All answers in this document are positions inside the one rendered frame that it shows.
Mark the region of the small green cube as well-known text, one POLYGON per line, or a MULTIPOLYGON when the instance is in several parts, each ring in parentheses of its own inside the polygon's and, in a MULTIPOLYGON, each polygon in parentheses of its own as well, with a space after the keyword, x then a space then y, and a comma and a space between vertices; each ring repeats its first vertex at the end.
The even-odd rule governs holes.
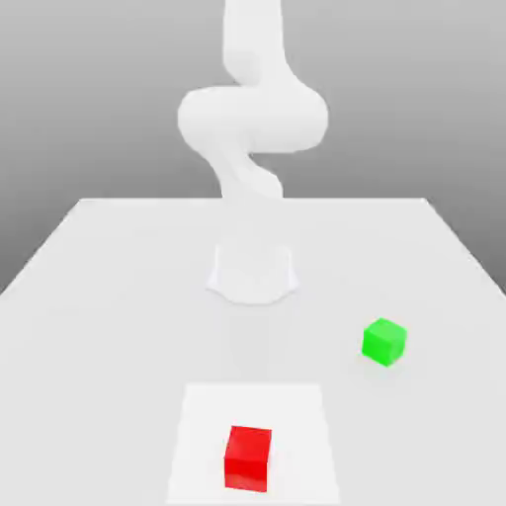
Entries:
POLYGON ((406 339, 407 330, 404 327, 379 318, 364 330, 362 354, 389 367, 403 355, 406 339))

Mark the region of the small red cube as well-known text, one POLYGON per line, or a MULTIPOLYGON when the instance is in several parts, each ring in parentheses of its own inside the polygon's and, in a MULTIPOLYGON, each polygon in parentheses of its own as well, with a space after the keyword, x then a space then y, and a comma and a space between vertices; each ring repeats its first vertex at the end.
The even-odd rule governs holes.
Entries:
POLYGON ((271 441, 271 429, 232 426, 223 456, 224 486, 266 493, 271 441))

